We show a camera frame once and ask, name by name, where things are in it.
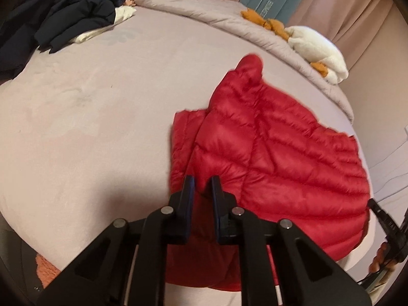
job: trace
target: black clothing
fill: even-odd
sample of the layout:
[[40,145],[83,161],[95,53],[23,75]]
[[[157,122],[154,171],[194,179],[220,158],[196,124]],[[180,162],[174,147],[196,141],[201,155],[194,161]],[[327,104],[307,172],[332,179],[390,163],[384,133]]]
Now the black clothing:
[[51,46],[50,53],[60,50],[80,34],[108,26],[115,21],[115,7],[125,0],[56,0],[35,34],[41,49]]
[[55,0],[19,0],[0,27],[0,80],[23,71],[37,48],[34,34]]

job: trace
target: plush toy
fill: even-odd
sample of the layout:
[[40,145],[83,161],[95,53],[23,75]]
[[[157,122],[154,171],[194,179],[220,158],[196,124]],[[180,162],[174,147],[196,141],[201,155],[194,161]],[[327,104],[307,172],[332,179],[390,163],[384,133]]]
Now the plush toy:
[[348,69],[340,50],[319,32],[307,26],[285,28],[277,19],[263,19],[256,11],[241,11],[243,18],[273,31],[315,68],[330,84],[337,85],[348,77]]

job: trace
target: mattress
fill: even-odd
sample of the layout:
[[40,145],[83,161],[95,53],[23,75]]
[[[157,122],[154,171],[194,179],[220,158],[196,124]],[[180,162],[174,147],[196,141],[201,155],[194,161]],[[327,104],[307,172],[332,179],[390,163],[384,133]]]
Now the mattress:
[[[354,135],[338,105],[260,47],[202,22],[137,7],[88,42],[36,51],[0,86],[0,211],[37,252],[63,269],[115,218],[146,217],[169,198],[175,112],[203,109],[248,53],[264,79],[308,107],[321,124]],[[368,171],[364,155],[363,165]],[[368,235],[347,259],[370,248]],[[167,305],[238,305],[239,294],[167,287]]]

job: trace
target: metal screw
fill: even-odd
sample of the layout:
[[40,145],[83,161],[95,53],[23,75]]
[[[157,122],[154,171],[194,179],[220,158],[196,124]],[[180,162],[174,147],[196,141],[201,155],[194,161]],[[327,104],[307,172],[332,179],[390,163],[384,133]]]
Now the metal screw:
[[242,207],[234,207],[234,208],[231,210],[231,212],[232,212],[232,214],[234,214],[234,215],[241,216],[242,214],[245,213],[245,210],[244,210]]
[[283,219],[281,222],[280,222],[280,225],[281,225],[281,227],[282,228],[285,228],[285,229],[290,229],[290,228],[292,228],[292,221],[291,220],[288,220],[288,219]]
[[116,219],[113,221],[113,226],[115,228],[123,228],[126,225],[126,221],[124,219]]
[[171,206],[164,206],[160,211],[165,215],[169,215],[174,212],[174,208]]

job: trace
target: red puffer jacket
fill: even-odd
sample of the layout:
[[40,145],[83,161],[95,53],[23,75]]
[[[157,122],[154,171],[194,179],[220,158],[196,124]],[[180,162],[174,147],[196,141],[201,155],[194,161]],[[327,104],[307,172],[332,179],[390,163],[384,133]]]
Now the red puffer jacket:
[[262,80],[262,61],[244,57],[214,91],[209,108],[176,114],[171,190],[195,176],[192,234],[169,246],[167,282],[240,291],[238,249],[215,242],[208,179],[260,218],[289,218],[334,260],[364,237],[370,197],[353,137],[321,126],[295,99]]

